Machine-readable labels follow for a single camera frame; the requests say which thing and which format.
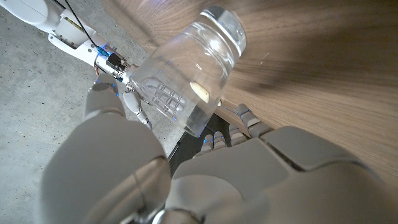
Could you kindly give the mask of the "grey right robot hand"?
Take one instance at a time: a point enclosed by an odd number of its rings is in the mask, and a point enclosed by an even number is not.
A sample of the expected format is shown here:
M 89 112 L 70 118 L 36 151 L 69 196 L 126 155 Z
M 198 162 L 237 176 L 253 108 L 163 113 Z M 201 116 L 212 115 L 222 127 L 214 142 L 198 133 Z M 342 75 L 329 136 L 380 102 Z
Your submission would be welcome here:
M 123 100 L 126 106 L 136 114 L 142 124 L 152 130 L 152 123 L 141 105 L 142 102 L 146 102 L 148 105 L 150 105 L 150 103 L 137 92 L 129 78 L 138 66 L 129 64 L 127 60 L 116 51 L 109 52 L 106 51 L 105 48 L 100 47 L 96 49 L 98 53 L 94 60 L 95 69 L 100 69 L 102 72 L 115 78 L 118 82 L 125 84 L 126 90 L 123 93 Z

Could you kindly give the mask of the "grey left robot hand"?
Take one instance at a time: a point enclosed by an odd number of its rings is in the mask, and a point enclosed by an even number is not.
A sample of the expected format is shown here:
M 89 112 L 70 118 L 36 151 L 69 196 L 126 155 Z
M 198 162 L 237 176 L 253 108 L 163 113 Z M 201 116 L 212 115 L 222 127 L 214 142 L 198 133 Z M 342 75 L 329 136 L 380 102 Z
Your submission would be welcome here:
M 205 138 L 175 171 L 126 118 L 114 81 L 90 88 L 84 121 L 44 170 L 36 223 L 396 223 L 397 199 L 347 150 L 295 127 Z

